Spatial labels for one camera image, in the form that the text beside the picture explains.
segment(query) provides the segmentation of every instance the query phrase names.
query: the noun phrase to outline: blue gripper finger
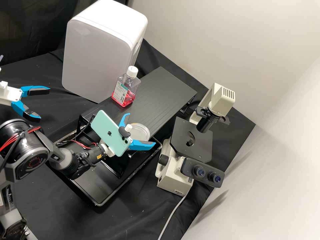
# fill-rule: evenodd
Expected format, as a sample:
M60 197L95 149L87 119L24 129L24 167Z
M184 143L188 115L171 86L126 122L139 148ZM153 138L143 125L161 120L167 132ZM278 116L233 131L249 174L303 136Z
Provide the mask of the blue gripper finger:
M30 110L26 105L21 101L11 102L11 107L16 111L20 116L32 122L40 122L41 117L34 111Z

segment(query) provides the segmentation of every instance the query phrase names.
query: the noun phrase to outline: microscope base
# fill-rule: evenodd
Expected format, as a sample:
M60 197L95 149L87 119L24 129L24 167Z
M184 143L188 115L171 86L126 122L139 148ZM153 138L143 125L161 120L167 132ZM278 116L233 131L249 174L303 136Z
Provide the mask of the microscope base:
M157 187L184 196L192 187L193 179L180 172L184 157L179 156L170 145L170 139L163 141L161 154L169 157L165 166L158 163L155 176Z

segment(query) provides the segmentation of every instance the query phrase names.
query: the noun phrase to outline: smartphone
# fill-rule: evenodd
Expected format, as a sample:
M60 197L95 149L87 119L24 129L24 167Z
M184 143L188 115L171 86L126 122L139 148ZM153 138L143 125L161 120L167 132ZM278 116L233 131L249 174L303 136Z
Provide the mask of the smartphone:
M132 138L122 137L119 126L103 110L97 113L91 128L118 157L122 156L132 143Z

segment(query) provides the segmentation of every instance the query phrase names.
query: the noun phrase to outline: white wall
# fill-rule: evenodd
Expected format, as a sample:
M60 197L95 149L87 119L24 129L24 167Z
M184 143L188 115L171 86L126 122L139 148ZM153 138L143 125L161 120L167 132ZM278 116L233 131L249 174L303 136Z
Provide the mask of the white wall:
M131 0L145 39L198 81L236 92L256 123L320 55L320 10L310 0Z
M320 59L256 126L183 240L320 239Z

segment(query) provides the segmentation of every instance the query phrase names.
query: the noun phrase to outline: white bottle cap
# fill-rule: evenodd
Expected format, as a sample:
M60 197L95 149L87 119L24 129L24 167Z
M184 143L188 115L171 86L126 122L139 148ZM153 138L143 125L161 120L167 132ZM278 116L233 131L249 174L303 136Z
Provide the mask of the white bottle cap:
M137 74L138 74L138 69L135 66L128 67L127 75L129 77L135 78L135 77L137 77Z

